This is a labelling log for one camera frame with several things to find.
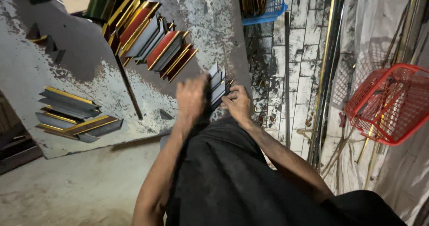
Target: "hand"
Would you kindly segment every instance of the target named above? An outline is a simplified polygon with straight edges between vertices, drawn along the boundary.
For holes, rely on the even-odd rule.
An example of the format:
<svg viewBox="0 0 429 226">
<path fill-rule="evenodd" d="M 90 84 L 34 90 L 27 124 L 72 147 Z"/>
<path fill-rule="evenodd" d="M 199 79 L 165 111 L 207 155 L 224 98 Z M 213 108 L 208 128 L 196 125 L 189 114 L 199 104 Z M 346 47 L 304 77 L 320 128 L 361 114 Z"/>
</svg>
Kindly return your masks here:
<svg viewBox="0 0 429 226">
<path fill-rule="evenodd" d="M 242 85 L 234 85 L 227 96 L 222 97 L 221 108 L 228 109 L 231 116 L 239 123 L 241 128 L 253 124 L 250 108 L 250 99 Z"/>
<path fill-rule="evenodd" d="M 204 89 L 207 86 L 207 75 L 202 74 L 196 79 L 188 79 L 177 84 L 176 99 L 179 107 L 177 122 L 185 126 L 194 126 L 198 117 L 204 111 L 206 97 Z"/>
</svg>

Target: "dusty surface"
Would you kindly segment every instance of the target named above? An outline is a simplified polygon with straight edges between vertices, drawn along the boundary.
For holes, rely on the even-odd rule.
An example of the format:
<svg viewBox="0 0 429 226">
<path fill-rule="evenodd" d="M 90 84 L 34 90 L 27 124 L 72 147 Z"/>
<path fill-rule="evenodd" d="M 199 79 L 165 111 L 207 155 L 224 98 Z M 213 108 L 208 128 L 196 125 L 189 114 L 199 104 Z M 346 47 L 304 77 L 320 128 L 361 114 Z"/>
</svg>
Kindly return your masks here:
<svg viewBox="0 0 429 226">
<path fill-rule="evenodd" d="M 147 98 L 140 108 L 143 120 L 135 114 L 126 92 L 113 53 L 100 28 L 85 19 L 66 14 L 55 2 L 30 6 L 21 0 L 0 0 L 0 89 L 8 99 L 26 129 L 42 148 L 47 158 L 153 137 L 168 130 L 173 120 L 162 120 L 159 109 L 172 110 L 168 100 L 160 103 L 163 94 L 146 88 Z M 39 24 L 42 33 L 49 34 L 58 49 L 66 53 L 61 64 L 55 65 L 45 48 L 25 39 L 27 27 Z M 34 128 L 35 112 L 44 104 L 37 102 L 45 86 L 51 86 L 101 105 L 102 115 L 124 119 L 120 131 L 102 136 L 87 144 L 43 133 Z"/>
<path fill-rule="evenodd" d="M 164 133 L 174 121 L 162 120 L 159 109 L 176 115 L 175 83 L 200 74 L 216 61 L 227 68 L 228 78 L 250 88 L 239 8 L 233 5 L 238 0 L 158 1 L 163 4 L 160 12 L 169 21 L 173 19 L 177 29 L 189 30 L 187 41 L 200 51 L 172 84 L 161 81 L 157 74 L 143 67 L 127 66 L 126 72 L 143 115 L 143 120 L 139 120 L 99 26 L 69 16 L 64 7 L 54 1 L 32 6 L 24 0 L 0 0 L 0 44 L 4 48 L 0 51 L 3 70 L 0 89 L 47 158 Z M 53 37 L 58 49 L 66 50 L 60 64 L 54 64 L 43 47 L 25 39 L 28 28 L 35 22 L 42 34 Z M 35 129 L 38 121 L 34 113 L 44 106 L 37 102 L 41 98 L 38 94 L 45 86 L 93 100 L 102 106 L 102 115 L 123 118 L 122 129 L 91 144 Z M 221 116 L 223 113 L 216 111 L 212 119 Z"/>
<path fill-rule="evenodd" d="M 157 140 L 46 160 L 0 176 L 2 226 L 129 226 Z"/>
</svg>

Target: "person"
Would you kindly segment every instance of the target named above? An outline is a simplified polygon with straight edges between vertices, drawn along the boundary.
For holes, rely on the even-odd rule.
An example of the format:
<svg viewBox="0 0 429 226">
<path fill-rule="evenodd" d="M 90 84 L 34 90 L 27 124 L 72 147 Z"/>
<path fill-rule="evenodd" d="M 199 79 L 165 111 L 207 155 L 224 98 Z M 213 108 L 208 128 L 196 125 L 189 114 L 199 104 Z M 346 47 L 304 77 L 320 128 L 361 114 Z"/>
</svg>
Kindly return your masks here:
<svg viewBox="0 0 429 226">
<path fill-rule="evenodd" d="M 207 75 L 177 85 L 179 112 L 138 194 L 133 225 L 405 225 L 377 194 L 334 196 L 305 160 L 251 118 L 243 86 L 221 107 L 231 117 L 197 125 Z M 272 170 L 263 150 L 277 168 Z"/>
</svg>

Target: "tiled floor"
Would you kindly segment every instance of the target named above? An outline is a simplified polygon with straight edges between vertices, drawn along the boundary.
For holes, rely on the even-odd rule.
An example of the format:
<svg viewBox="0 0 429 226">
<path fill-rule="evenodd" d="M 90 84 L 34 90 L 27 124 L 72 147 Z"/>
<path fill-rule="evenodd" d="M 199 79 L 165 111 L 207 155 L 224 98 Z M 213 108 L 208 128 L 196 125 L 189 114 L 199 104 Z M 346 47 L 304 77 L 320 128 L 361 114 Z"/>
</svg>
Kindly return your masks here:
<svg viewBox="0 0 429 226">
<path fill-rule="evenodd" d="M 285 144 L 286 120 L 290 121 L 290 148 L 307 159 L 314 108 L 319 87 L 320 66 L 326 39 L 331 0 L 285 0 L 288 13 L 275 22 L 247 26 L 248 56 L 263 64 L 269 74 L 267 88 L 260 81 L 252 84 L 256 114 L 266 114 L 265 127 L 278 131 Z M 285 26 L 290 15 L 289 36 L 289 109 L 285 111 Z"/>
</svg>

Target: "workbench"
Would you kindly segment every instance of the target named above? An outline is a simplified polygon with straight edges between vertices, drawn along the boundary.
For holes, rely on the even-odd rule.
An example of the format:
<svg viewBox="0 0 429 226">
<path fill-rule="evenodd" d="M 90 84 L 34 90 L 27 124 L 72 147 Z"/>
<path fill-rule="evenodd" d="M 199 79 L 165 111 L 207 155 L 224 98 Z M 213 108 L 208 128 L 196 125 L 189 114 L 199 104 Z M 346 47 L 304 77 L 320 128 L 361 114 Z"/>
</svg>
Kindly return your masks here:
<svg viewBox="0 0 429 226">
<path fill-rule="evenodd" d="M 31 5 L 27 0 L 0 0 L 0 90 L 46 158 L 168 133 L 174 120 L 161 119 L 159 110 L 176 116 L 177 82 L 199 75 L 216 62 L 225 67 L 227 79 L 250 91 L 239 0 L 151 1 L 160 2 L 159 12 L 174 20 L 176 30 L 188 30 L 187 42 L 200 50 L 170 84 L 145 65 L 131 62 L 125 67 L 142 112 L 143 119 L 139 119 L 101 27 L 67 14 L 56 1 Z M 60 64 L 52 61 L 44 47 L 25 39 L 35 22 L 41 34 L 51 35 L 58 49 L 66 50 Z M 39 123 L 35 112 L 45 106 L 38 102 L 45 86 L 94 101 L 102 106 L 101 115 L 124 119 L 122 129 L 88 144 L 35 128 Z M 222 116 L 224 112 L 218 109 L 212 119 Z"/>
</svg>

